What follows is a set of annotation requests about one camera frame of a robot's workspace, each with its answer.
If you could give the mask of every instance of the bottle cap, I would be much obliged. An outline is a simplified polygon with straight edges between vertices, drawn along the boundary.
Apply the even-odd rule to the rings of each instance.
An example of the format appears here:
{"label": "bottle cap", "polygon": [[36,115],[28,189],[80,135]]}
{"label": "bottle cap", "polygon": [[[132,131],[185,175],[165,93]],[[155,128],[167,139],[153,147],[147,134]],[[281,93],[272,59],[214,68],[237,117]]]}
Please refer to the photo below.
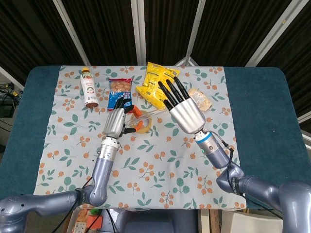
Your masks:
{"label": "bottle cap", "polygon": [[83,67],[81,71],[82,71],[82,72],[84,72],[84,71],[89,72],[89,68],[87,68],[87,67]]}

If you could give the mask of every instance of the chip bag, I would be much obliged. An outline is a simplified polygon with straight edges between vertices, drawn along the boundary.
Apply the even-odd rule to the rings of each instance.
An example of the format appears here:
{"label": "chip bag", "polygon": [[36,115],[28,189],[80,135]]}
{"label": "chip bag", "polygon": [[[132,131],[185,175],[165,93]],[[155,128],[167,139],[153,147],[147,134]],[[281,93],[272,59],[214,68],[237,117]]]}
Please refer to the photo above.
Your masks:
{"label": "chip bag", "polygon": [[[108,111],[113,110],[117,100],[121,97],[124,99],[131,99],[131,86],[132,79],[109,79],[110,84],[110,94],[109,94],[109,102],[108,102]],[[130,106],[132,101],[127,102],[124,106]]]}
{"label": "chip bag", "polygon": [[163,101],[166,100],[167,97],[160,89],[158,82],[161,81],[168,90],[171,90],[166,80],[168,79],[174,83],[174,76],[178,76],[179,72],[180,71],[177,69],[169,69],[148,62],[145,80],[142,86],[136,87],[136,90],[152,105],[159,109],[163,108],[165,107]]}

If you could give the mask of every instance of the blue ring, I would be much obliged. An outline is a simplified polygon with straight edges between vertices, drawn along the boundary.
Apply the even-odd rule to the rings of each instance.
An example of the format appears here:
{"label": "blue ring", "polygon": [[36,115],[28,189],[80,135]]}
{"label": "blue ring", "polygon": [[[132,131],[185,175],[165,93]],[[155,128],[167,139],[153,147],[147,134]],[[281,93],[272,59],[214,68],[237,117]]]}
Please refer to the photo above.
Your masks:
{"label": "blue ring", "polygon": [[208,140],[211,136],[212,136],[212,134],[211,134],[210,132],[208,132],[207,137],[205,137],[205,138],[201,139],[200,141],[197,141],[196,143],[202,143],[202,142],[204,142],[204,141]]}

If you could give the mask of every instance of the black curtain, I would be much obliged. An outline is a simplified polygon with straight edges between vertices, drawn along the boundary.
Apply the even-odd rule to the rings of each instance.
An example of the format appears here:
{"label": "black curtain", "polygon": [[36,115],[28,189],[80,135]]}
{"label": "black curtain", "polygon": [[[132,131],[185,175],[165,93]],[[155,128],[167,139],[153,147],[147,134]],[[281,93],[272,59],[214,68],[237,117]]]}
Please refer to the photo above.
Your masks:
{"label": "black curtain", "polygon": [[[311,111],[311,1],[297,15],[259,63],[285,74],[298,117]],[[300,125],[311,133],[307,123]]]}
{"label": "black curtain", "polygon": [[137,65],[130,0],[63,0],[92,65]]}
{"label": "black curtain", "polygon": [[173,66],[183,59],[198,0],[144,0],[147,61]]}
{"label": "black curtain", "polygon": [[52,0],[0,1],[0,66],[21,84],[36,66],[81,65]]}
{"label": "black curtain", "polygon": [[245,66],[290,0],[207,0],[191,57],[200,66]]}

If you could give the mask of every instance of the table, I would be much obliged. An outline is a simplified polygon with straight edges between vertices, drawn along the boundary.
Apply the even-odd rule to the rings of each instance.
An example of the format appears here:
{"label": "table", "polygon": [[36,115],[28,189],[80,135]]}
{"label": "table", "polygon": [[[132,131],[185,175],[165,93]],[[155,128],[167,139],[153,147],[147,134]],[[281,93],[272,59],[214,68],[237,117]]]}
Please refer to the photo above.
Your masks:
{"label": "table", "polygon": [[[34,191],[60,69],[37,67],[29,75],[0,167],[0,176],[5,177],[0,198]],[[282,72],[225,67],[225,76],[245,173],[278,185],[292,179],[309,183],[310,161]]]}

